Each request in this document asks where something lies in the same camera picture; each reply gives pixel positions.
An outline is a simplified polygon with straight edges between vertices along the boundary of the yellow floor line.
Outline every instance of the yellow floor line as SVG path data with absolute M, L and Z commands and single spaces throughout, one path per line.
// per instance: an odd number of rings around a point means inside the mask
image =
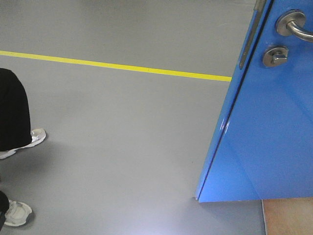
M 227 81 L 227 82 L 231 80 L 231 77 L 219 76 L 219 75 L 210 75 L 210 74 L 193 73 L 193 72 L 180 72 L 180 71 L 173 71 L 173 70 L 161 70 L 161 69 L 137 67 L 137 66 L 130 66 L 130 65 L 108 64 L 108 63 L 88 61 L 88 60 L 76 60 L 76 59 L 69 59 L 69 58 L 62 58 L 62 57 L 55 57 L 55 56 L 26 54 L 26 53 L 3 51 L 3 50 L 0 50 L 0 55 L 35 59 L 35 60 L 54 61 L 54 62 L 69 63 L 69 64 L 91 65 L 91 66 L 105 67 L 105 68 L 118 69 L 118 70 L 129 70 L 129 71 L 165 74 L 165 75 L 171 75 L 171 76 L 191 77 L 191 78 L 206 79 L 206 80 Z

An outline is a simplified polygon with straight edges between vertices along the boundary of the metal escutcheon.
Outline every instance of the metal escutcheon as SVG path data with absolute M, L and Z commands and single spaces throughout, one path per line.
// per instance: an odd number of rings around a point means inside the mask
M 287 59 L 287 47 L 271 47 L 264 53 L 263 64 L 266 67 L 275 67 L 287 62 Z

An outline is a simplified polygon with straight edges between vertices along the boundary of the person's leg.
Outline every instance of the person's leg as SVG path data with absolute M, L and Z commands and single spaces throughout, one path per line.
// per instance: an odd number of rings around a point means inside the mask
M 31 143 L 28 101 L 15 74 L 0 69 L 0 151 Z
M 0 191 L 0 230 L 3 227 L 3 224 L 5 222 L 5 213 L 9 209 L 9 199 L 7 196 Z

